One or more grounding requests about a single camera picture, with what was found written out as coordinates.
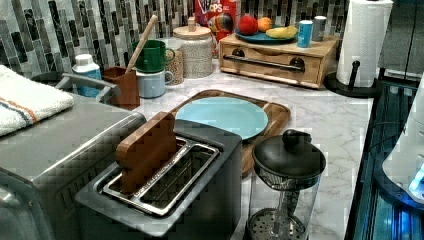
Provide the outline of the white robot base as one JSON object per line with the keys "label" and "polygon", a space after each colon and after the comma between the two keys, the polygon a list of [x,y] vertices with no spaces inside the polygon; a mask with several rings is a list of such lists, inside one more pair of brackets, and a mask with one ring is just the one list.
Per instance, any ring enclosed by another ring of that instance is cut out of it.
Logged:
{"label": "white robot base", "polygon": [[424,204],[424,79],[420,80],[405,127],[382,168],[413,203]]}

